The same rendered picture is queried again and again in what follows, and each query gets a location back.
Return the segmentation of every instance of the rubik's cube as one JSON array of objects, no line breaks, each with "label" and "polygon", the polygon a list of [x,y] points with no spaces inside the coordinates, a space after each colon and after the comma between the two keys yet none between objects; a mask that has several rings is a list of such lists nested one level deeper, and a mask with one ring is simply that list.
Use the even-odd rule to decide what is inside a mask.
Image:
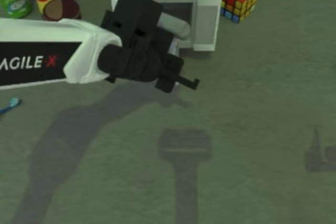
[{"label": "rubik's cube", "polygon": [[239,23],[253,11],[257,0],[222,0],[221,15]]}]

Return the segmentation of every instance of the black robot arm segment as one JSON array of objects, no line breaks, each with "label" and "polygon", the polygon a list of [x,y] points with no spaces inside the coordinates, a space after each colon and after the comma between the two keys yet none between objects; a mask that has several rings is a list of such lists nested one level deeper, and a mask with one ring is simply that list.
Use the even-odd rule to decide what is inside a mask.
[{"label": "black robot arm segment", "polygon": [[184,60],[168,53],[174,39],[171,31],[158,27],[163,6],[152,0],[118,0],[106,11],[101,27],[116,34],[122,47],[108,45],[98,58],[98,67],[116,78],[142,82],[158,80],[156,88],[172,92],[178,82],[197,89],[199,80],[180,76]]}]

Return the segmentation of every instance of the gray table surface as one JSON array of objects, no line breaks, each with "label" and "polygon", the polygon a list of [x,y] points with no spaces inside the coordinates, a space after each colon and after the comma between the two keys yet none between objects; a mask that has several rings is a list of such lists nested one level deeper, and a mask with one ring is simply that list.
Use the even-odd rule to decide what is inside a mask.
[{"label": "gray table surface", "polygon": [[[78,2],[94,24],[110,6]],[[241,24],[222,18],[212,55],[184,52],[197,91],[126,81],[1,91],[2,106],[23,104],[0,118],[0,223],[181,224],[190,214],[206,224],[334,224],[336,173],[307,172],[304,153],[314,127],[323,146],[336,141],[335,12],[336,0],[259,0]],[[175,172],[198,186],[177,212],[186,201],[175,202],[174,169],[191,159],[159,158],[166,129],[211,142],[198,177]]]}]

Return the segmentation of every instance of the green tabletop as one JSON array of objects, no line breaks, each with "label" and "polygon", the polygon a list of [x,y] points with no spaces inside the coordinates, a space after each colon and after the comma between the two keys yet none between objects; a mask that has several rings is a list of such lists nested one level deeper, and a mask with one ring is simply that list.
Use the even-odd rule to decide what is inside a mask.
[{"label": "green tabletop", "polygon": [[[78,2],[97,25],[110,6]],[[336,166],[307,170],[305,152],[336,143],[335,12],[259,0],[241,24],[222,17],[214,53],[184,52],[197,91],[1,91],[23,104],[0,117],[0,223],[334,224]]]}]

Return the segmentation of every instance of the brown cup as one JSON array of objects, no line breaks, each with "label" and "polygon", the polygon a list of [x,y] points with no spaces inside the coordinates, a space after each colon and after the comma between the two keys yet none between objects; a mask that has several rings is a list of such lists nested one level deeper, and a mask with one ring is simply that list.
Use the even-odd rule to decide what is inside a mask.
[{"label": "brown cup", "polygon": [[44,20],[57,22],[63,18],[82,19],[79,5],[75,0],[52,0],[44,7]]}]

